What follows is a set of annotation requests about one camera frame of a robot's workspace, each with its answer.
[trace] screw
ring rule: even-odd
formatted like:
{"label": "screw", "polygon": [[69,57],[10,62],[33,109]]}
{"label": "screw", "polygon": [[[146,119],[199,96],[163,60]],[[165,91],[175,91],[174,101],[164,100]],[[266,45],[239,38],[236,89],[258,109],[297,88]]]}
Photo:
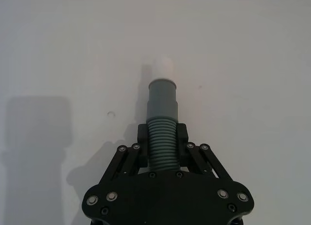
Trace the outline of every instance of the screw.
{"label": "screw", "polygon": [[205,144],[202,144],[202,145],[201,145],[201,149],[202,149],[202,150],[208,150],[208,146],[205,145]]}
{"label": "screw", "polygon": [[109,213],[108,207],[104,207],[104,208],[102,209],[102,215],[107,215],[108,213]]}
{"label": "screw", "polygon": [[124,146],[120,147],[119,151],[125,151],[125,147]]}
{"label": "screw", "polygon": [[187,144],[187,147],[188,147],[188,148],[193,148],[194,145],[193,145],[192,143],[189,142],[189,143]]}
{"label": "screw", "polygon": [[245,193],[243,193],[243,192],[239,192],[239,193],[238,193],[238,198],[239,198],[241,201],[243,201],[243,202],[247,202],[247,201],[248,201],[247,195],[246,195]]}
{"label": "screw", "polygon": [[114,200],[117,199],[117,197],[118,197],[118,195],[117,195],[116,192],[110,192],[110,193],[107,194],[106,199],[107,199],[107,201],[109,201],[109,202],[113,202]]}
{"label": "screw", "polygon": [[155,178],[155,177],[156,177],[156,174],[155,174],[155,173],[149,173],[149,177],[150,177],[150,178]]}
{"label": "screw", "polygon": [[217,194],[218,194],[218,196],[220,196],[221,198],[224,198],[224,199],[229,197],[227,191],[225,191],[225,190],[218,190]]}
{"label": "screw", "polygon": [[234,204],[228,204],[228,210],[231,212],[237,211],[237,207]]}
{"label": "screw", "polygon": [[88,204],[89,206],[92,206],[94,204],[96,204],[98,201],[98,197],[97,196],[90,196],[87,200],[86,200],[86,204]]}
{"label": "screw", "polygon": [[134,145],[133,145],[133,148],[134,148],[135,150],[137,150],[137,149],[140,148],[140,145],[139,145],[139,144],[134,144]]}
{"label": "screw", "polygon": [[183,174],[182,174],[182,172],[177,172],[177,173],[176,173],[176,176],[177,176],[178,178],[181,178],[181,177],[183,177]]}

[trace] white wall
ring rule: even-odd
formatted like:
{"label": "white wall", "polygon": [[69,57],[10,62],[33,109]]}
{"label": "white wall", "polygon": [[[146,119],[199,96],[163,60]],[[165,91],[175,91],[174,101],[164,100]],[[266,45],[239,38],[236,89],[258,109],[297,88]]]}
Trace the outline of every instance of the white wall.
{"label": "white wall", "polygon": [[244,223],[308,224],[310,53],[311,0],[0,0],[0,224],[89,223],[162,54],[190,139],[253,194]]}

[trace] black metal plate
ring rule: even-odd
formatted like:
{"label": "black metal plate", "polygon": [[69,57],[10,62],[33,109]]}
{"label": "black metal plate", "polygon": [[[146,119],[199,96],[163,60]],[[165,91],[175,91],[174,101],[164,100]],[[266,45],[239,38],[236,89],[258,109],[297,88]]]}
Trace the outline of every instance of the black metal plate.
{"label": "black metal plate", "polygon": [[[188,172],[182,172],[179,178],[176,173],[156,172],[155,178],[143,173],[98,184],[85,194],[83,212],[94,221],[110,225],[228,225],[254,207],[250,192],[238,182]],[[229,197],[219,197],[220,189]],[[118,194],[113,202],[106,200],[111,191]],[[248,196],[247,202],[238,199],[239,192]],[[99,200],[89,206],[86,200],[92,195]],[[234,204],[236,212],[229,211],[228,204]],[[109,208],[107,215],[101,214],[104,207]]]}

